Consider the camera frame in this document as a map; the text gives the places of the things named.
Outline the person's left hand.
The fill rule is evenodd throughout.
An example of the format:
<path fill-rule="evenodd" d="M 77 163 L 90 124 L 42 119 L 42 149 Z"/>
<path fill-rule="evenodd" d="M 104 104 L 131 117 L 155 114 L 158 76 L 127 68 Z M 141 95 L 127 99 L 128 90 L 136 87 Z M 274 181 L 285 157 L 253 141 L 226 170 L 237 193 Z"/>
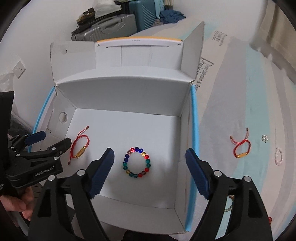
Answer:
<path fill-rule="evenodd" d="M 2 195 L 1 203 L 7 212 L 21 212 L 23 217 L 30 221 L 35 207 L 32 187 L 28 187 L 20 199 Z"/>

